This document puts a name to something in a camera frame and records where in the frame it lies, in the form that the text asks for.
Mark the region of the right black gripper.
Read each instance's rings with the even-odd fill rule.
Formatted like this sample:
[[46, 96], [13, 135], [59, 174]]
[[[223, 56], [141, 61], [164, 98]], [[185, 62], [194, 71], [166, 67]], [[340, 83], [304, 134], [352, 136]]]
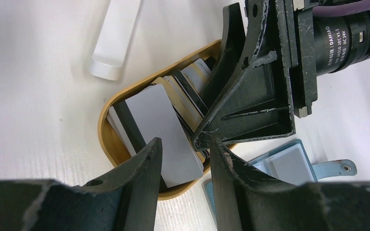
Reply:
[[224, 144], [287, 137], [294, 114], [318, 98], [313, 8], [317, 0], [247, 0], [223, 8], [221, 48], [201, 99], [209, 109], [191, 142]]

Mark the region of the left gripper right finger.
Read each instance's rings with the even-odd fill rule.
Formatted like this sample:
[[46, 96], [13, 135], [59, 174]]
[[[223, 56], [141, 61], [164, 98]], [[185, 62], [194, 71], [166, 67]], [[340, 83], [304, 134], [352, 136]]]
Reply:
[[370, 231], [370, 181], [305, 183], [271, 177], [212, 138], [220, 231]]

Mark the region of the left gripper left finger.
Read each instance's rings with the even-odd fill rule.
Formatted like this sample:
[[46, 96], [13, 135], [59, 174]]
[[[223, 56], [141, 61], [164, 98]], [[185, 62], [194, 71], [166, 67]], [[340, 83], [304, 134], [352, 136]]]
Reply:
[[0, 231], [151, 231], [162, 141], [82, 186], [53, 179], [0, 180]]

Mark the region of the oval wooden card tray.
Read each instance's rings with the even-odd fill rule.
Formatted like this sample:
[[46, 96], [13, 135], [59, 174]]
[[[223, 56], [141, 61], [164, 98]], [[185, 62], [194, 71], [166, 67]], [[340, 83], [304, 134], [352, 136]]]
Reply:
[[[117, 167], [118, 165], [130, 159], [131, 155], [127, 150], [126, 146], [124, 145], [122, 139], [118, 136], [117, 132], [112, 128], [110, 122], [106, 118], [108, 115], [109, 108], [114, 103], [120, 102], [139, 93], [140, 91], [148, 87], [158, 77], [169, 75], [170, 73], [172, 73], [173, 70], [184, 69], [185, 67], [189, 66], [199, 58], [206, 59], [209, 57], [213, 57], [214, 59], [217, 59], [218, 56], [220, 55], [220, 51], [221, 51], [221, 40], [219, 39], [200, 48], [197, 51], [194, 51], [193, 53], [185, 56], [184, 58], [171, 64], [170, 66], [137, 81], [136, 83], [126, 87], [123, 90], [120, 90], [115, 95], [113, 95], [108, 100], [108, 102], [105, 103], [99, 115], [97, 124], [97, 134], [102, 150], [104, 151], [105, 155], [108, 157], [109, 161], [114, 167]], [[201, 97], [199, 101], [201, 102], [199, 103], [197, 109], [199, 109], [200, 114], [206, 116], [209, 111], [208, 106], [201, 99]], [[197, 181], [199, 181], [199, 179], [160, 191], [158, 194], [158, 200], [159, 201], [170, 200], [184, 194], [194, 184], [196, 184]]]

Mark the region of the blue card holder wallet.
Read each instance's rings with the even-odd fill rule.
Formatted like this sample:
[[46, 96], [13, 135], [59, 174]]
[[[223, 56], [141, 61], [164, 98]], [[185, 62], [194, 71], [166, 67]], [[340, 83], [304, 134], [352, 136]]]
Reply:
[[253, 161], [211, 140], [210, 198], [218, 230], [328, 229], [328, 206], [319, 179], [357, 174], [348, 159], [311, 164], [301, 140]]

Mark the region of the dark credit card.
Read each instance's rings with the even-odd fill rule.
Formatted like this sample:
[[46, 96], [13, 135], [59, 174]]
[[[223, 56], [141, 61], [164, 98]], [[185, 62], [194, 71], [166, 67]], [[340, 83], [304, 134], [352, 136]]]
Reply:
[[314, 180], [299, 148], [290, 147], [271, 156], [268, 164], [272, 176], [287, 183], [301, 185]]

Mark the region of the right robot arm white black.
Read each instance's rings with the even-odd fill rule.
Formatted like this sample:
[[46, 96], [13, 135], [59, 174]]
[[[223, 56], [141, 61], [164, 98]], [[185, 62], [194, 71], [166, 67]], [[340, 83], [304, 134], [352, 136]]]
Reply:
[[195, 150], [284, 138], [312, 114], [317, 77], [370, 59], [370, 0], [247, 0], [223, 8]]

